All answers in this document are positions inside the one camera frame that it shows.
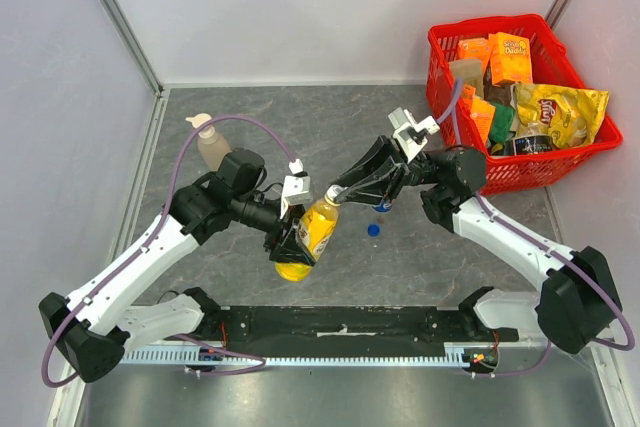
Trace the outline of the white juice bottle cap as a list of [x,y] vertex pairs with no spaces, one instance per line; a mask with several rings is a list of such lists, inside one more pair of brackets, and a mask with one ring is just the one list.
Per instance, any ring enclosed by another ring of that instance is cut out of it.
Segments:
[[338,206],[339,202],[337,198],[344,190],[345,188],[339,185],[331,185],[325,193],[325,201],[333,206]]

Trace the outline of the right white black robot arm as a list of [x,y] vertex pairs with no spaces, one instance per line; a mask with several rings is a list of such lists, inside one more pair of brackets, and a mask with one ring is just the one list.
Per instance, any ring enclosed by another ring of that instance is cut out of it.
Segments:
[[338,204],[378,206],[392,202],[403,188],[418,186],[431,223],[485,248],[532,285],[531,292],[476,291],[468,299],[470,308],[457,318],[465,338],[477,341],[492,330],[509,328],[542,335],[577,354],[591,343],[615,347],[604,332],[619,322],[626,335],[621,349],[633,348],[605,256],[593,247],[572,249],[524,227],[481,195],[485,184],[486,159],[474,148],[408,156],[397,141],[380,136],[331,182],[327,193]]

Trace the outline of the yellow juice bottle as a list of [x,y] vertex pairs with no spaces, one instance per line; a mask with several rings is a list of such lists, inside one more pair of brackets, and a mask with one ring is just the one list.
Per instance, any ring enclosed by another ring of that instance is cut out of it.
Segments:
[[[324,252],[339,219],[339,205],[333,206],[325,199],[317,200],[302,216],[298,239],[309,249],[316,261]],[[278,274],[287,281],[299,282],[311,272],[312,266],[276,263]]]

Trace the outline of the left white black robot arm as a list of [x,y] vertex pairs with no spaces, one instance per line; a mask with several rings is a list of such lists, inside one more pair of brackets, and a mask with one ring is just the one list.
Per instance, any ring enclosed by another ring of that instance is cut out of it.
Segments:
[[63,296],[50,293],[38,305],[49,342],[41,377],[49,387],[63,381],[49,376],[53,353],[60,353],[73,375],[95,382],[123,357],[154,341],[192,333],[201,340],[220,327],[217,305],[200,289],[174,300],[135,310],[133,302],[178,261],[232,223],[264,233],[264,248],[276,264],[311,267],[316,260],[300,239],[310,178],[301,160],[289,165],[279,199],[266,199],[259,187],[264,159],[235,149],[214,171],[182,188],[170,187],[161,213],[143,234],[100,274]]

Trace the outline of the clear blue label bottle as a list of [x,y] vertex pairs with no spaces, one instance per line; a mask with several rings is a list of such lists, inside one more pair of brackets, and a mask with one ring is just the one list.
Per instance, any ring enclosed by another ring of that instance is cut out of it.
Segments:
[[391,200],[384,200],[380,204],[374,207],[374,210],[381,213],[389,212],[393,207],[393,202]]

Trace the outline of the blue bottle cap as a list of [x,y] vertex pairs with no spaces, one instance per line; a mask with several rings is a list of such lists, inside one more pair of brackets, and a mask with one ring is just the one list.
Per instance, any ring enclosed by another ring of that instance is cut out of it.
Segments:
[[371,237],[377,237],[380,234],[381,227],[378,224],[370,224],[367,227],[367,233]]

